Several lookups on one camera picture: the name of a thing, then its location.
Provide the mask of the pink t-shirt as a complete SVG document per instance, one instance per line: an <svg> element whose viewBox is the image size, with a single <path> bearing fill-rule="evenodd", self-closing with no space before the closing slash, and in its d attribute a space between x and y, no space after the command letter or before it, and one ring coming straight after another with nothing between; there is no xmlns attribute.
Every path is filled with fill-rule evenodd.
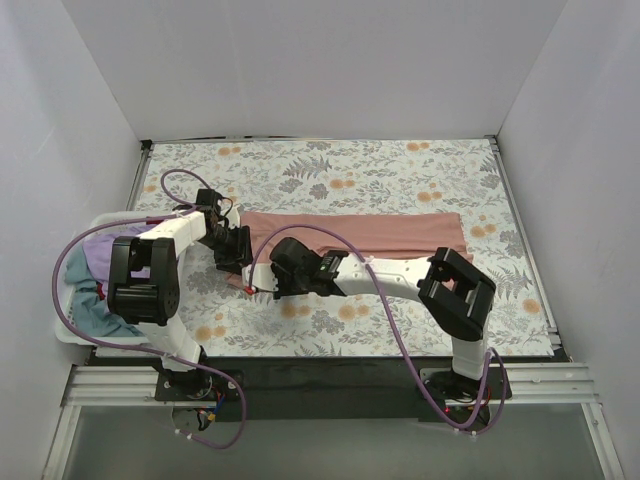
<svg viewBox="0 0 640 480"><path fill-rule="evenodd" d="M250 228L252 250L260 264L282 239L292 237L322 256L331 250L348 249L332 236L316 231L321 227L352 243L364 256L407 260L430 257L439 247L448 247L472 261L467 251L461 218L456 213L422 215L285 215L245 212L241 224Z"/></svg>

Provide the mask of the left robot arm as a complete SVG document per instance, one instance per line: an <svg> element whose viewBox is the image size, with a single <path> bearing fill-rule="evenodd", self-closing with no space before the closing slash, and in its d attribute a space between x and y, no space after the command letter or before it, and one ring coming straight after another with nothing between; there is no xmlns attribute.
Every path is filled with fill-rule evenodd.
<svg viewBox="0 0 640 480"><path fill-rule="evenodd" d="M109 310L139 330L161 355L159 372L182 395L213 394L212 374L200 367L206 354L179 318L179 258L194 243L214 252L214 267L239 275L253 261L250 229L240 224L228 199L200 189L195 210L137 236L119 236L111 250Z"/></svg>

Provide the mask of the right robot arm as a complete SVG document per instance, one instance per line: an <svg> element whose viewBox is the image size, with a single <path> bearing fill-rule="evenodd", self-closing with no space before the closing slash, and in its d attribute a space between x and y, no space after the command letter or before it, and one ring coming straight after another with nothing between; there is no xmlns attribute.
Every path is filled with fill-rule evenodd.
<svg viewBox="0 0 640 480"><path fill-rule="evenodd" d="M365 261L341 250L321 256L286 237L269 259L276 299L310 293L348 297L382 290L387 297L423 304L452 341L451 370L430 377L431 391L462 400L488 386L486 330L496 285L456 251L440 247L430 257Z"/></svg>

